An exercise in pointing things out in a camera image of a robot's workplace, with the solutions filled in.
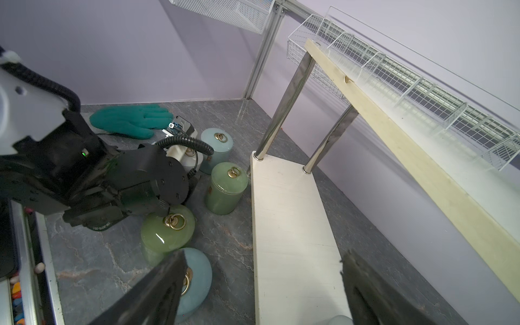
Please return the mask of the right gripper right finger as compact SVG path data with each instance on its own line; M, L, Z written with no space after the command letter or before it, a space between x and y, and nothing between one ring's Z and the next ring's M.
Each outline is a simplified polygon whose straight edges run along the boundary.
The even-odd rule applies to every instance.
M341 276L354 324L434 324L386 282L359 254L349 250Z

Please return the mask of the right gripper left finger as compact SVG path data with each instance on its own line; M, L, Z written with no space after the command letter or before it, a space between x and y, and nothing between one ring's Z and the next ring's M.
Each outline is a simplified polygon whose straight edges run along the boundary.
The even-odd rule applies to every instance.
M174 324L188 264L174 251L92 324Z

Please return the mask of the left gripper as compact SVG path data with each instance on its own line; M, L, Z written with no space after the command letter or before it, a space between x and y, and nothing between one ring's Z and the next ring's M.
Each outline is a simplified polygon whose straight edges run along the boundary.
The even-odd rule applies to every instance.
M141 145L108 161L90 193L64 212L71 226L101 232L130 215L165 216L187 199L189 179L179 161L157 145Z

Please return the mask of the light blue canister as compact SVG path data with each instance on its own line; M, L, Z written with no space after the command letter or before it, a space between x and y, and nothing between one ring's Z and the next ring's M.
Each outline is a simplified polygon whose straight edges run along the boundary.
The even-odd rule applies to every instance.
M183 295L177 309L175 324L186 321L207 298L213 280L213 271L208 257L200 250L182 249L188 264L189 286L184 285Z
M204 155L204 161L200 166L201 172L210 175L216 165L228 161L234 140L228 132L218 128L204 130L200 139L214 149L212 156Z

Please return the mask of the large green canister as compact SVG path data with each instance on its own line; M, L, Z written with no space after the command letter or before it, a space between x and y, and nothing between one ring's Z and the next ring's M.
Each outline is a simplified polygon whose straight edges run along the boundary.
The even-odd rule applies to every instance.
M141 227L142 253L147 263L154 267L169 253L186 246L195 227L195 216L184 205L173 206L164 217L147 215Z

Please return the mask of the small green canister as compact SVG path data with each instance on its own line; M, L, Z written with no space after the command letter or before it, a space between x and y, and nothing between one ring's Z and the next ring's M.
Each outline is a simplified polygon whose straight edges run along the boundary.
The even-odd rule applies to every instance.
M232 162L221 162L211 172L204 203L212 213L227 215L235 210L248 185L246 171Z

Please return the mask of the grey canister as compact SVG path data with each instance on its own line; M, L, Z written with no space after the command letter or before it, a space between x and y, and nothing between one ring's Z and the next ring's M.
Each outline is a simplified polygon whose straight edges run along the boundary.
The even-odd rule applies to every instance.
M175 145L167 150L167 156L176 159L181 163L186 173L193 168L199 171L204 155L201 152L181 145Z

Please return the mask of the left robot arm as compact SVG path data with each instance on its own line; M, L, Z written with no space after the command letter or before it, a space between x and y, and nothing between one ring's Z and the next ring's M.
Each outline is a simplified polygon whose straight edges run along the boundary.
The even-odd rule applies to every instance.
M159 146L120 150L96 135L75 93L1 51L1 195L103 231L181 204L189 179Z

